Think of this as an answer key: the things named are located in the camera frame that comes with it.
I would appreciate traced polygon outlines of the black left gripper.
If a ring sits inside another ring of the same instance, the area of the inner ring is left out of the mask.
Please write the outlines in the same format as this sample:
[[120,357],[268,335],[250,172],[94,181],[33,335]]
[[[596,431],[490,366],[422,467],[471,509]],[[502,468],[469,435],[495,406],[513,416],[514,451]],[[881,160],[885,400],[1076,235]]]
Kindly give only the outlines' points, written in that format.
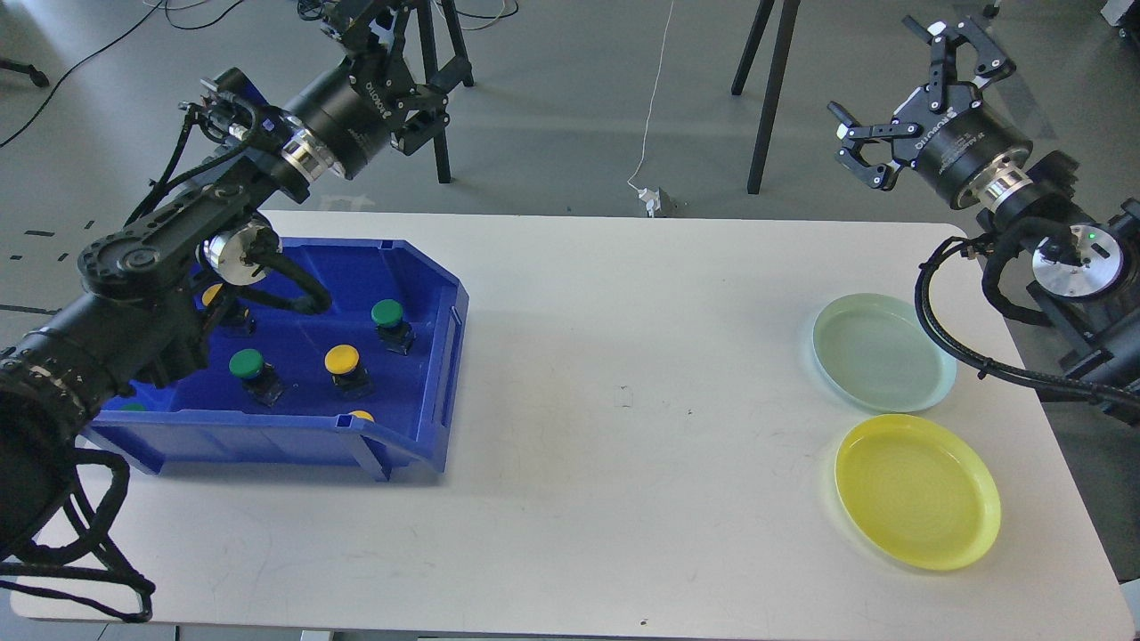
[[404,58],[404,32],[418,10],[420,1],[321,5],[321,32],[345,57],[282,109],[329,151],[334,171],[347,180],[388,146],[406,157],[429,141],[445,151],[451,90],[467,81],[472,65],[467,57],[451,57],[427,84],[415,84]]

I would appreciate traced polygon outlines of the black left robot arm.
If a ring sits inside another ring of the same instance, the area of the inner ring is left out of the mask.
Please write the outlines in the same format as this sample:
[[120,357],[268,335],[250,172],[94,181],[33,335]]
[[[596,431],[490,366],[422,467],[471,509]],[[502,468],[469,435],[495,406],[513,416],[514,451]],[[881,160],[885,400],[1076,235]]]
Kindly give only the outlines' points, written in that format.
[[278,107],[239,68],[184,104],[166,170],[113,232],[82,250],[83,295],[3,352],[3,589],[83,605],[122,623],[153,617],[155,585],[109,529],[127,460],[78,447],[111,399],[207,367],[211,333],[241,300],[321,315],[329,290],[282,254],[259,208],[298,203],[316,180],[359,175],[383,147],[435,151],[456,86],[474,86],[451,1],[301,1],[345,54]]

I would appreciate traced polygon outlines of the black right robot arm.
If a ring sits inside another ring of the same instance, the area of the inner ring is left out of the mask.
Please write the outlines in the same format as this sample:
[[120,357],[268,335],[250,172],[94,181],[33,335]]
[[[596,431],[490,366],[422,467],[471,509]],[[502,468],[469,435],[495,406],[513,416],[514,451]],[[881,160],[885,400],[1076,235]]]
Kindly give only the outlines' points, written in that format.
[[[862,125],[838,102],[837,161],[873,190],[913,170],[954,210],[980,206],[982,235],[945,240],[921,263],[917,319],[935,344],[977,370],[1039,391],[1044,401],[1088,401],[1137,425],[1137,200],[1107,224],[1074,202],[1078,162],[1062,151],[1031,164],[1031,139],[984,102],[1013,75],[1013,60],[972,18],[925,26],[927,78],[880,125]],[[1005,320],[1053,328],[1070,344],[1062,374],[1016,368],[962,344],[933,311],[933,275],[948,255],[982,255],[982,295]]]

